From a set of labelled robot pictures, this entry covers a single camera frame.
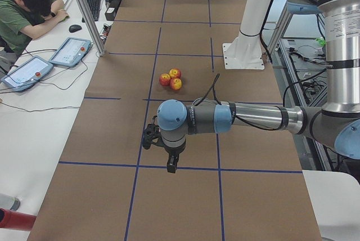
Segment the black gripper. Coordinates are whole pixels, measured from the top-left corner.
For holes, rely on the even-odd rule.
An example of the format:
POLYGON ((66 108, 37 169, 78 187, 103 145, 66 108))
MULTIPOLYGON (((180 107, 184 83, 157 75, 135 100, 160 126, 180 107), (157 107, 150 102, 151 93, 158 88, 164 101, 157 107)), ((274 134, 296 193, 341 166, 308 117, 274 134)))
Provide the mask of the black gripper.
POLYGON ((168 161, 166 163, 166 169, 168 173, 176 173, 178 156, 185 150, 185 147, 185 144, 177 147, 170 147, 165 145, 165 151, 169 154, 168 161))

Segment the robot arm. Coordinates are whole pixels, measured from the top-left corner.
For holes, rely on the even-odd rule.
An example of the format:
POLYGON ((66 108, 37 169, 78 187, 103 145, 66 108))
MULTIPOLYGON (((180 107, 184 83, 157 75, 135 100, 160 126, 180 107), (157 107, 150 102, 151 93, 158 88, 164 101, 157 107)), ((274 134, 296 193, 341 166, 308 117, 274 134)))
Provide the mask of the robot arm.
POLYGON ((288 0, 288 7, 295 14, 320 11, 325 17, 327 102, 285 108, 206 98, 191 105, 164 101, 143 132, 142 145, 165 149, 168 172, 176 171, 187 135, 223 133, 232 125, 288 130, 359 158, 359 0, 288 0))

